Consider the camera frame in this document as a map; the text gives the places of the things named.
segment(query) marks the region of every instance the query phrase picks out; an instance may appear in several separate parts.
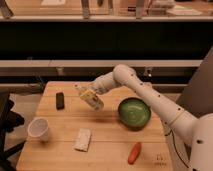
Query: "bottle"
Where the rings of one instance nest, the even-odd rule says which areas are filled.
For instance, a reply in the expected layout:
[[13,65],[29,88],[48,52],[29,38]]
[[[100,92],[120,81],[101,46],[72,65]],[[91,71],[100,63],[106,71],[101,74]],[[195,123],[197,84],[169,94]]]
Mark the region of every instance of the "bottle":
[[91,88],[81,87],[80,85],[75,85],[75,89],[78,91],[79,97],[89,104],[95,110],[101,110],[104,107],[102,100],[96,95],[95,91]]

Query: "white sponge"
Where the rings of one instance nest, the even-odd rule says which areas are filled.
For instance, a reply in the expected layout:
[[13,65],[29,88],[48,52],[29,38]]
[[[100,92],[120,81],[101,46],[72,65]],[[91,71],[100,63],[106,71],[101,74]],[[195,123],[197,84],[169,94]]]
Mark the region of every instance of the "white sponge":
[[79,151],[87,151],[90,143],[91,131],[81,128],[78,133],[78,138],[75,142],[75,149]]

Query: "white block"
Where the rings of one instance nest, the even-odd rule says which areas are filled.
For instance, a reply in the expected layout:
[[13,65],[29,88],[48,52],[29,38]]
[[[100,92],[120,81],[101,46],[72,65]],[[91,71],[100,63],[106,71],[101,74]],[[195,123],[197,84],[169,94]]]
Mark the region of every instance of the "white block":
[[90,143],[91,131],[81,128],[78,133],[78,138],[75,142],[75,149],[79,151],[87,151]]
[[43,0],[41,5],[45,6],[45,5],[53,5],[53,6],[57,6],[57,5],[64,5],[66,3],[66,0]]

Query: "black remote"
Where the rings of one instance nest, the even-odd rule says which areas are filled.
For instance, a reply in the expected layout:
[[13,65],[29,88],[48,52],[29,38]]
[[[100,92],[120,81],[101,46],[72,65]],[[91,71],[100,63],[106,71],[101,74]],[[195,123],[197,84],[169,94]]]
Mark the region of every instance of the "black remote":
[[63,92],[56,93],[56,108],[57,110],[64,109],[64,93]]

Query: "black chair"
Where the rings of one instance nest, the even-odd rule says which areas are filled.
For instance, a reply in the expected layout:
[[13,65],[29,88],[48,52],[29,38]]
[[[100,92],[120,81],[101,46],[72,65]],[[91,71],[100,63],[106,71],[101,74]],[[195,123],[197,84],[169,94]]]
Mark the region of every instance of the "black chair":
[[14,127],[24,124],[24,118],[18,113],[10,111],[14,106],[14,102],[9,100],[8,92],[0,93],[0,171],[15,171],[11,166],[8,157],[20,151],[25,141],[4,151],[5,137],[7,132],[12,132]]

